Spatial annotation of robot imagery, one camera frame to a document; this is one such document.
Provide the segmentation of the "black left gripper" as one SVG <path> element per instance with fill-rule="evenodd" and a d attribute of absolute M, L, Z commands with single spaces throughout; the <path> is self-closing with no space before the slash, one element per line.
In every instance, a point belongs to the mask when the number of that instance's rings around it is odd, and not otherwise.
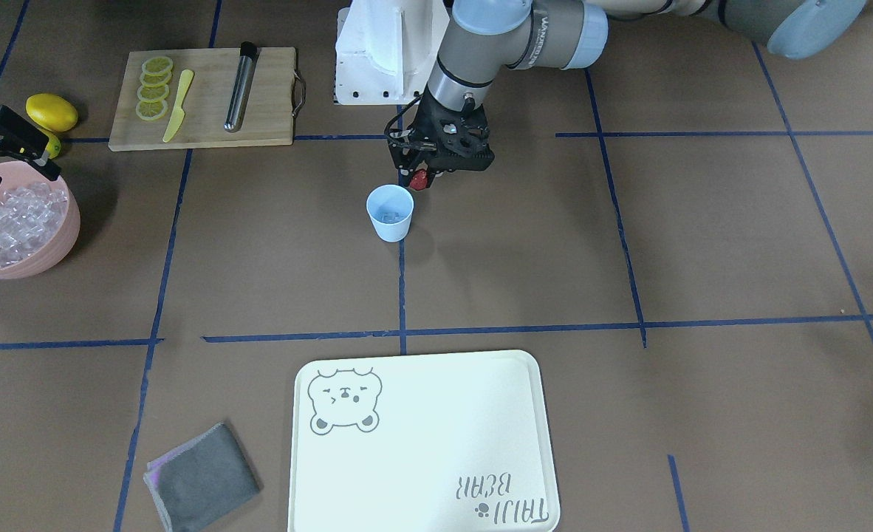
<path fill-rule="evenodd" d="M 473 93 L 462 98 L 462 108 L 451 110 L 432 94 L 425 93 L 417 105 L 417 112 L 408 136 L 411 149 L 425 152 L 482 152 L 488 149 L 488 124 L 482 106 Z M 413 166 L 398 169 L 398 185 L 415 189 L 416 169 Z M 424 179 L 432 183 L 444 174 L 443 169 L 427 168 Z"/>

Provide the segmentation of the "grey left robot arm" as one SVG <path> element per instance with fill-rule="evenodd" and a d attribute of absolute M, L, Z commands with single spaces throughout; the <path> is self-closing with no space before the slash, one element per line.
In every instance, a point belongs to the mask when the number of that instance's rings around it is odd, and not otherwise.
<path fill-rule="evenodd" d="M 771 54 L 808 58 L 858 18 L 863 1 L 451 1 L 449 21 L 414 119 L 389 122 L 399 184 L 423 191 L 456 171 L 493 164 L 484 103 L 501 69 L 585 69 L 606 47 L 611 20 L 660 14 L 716 21 Z"/>

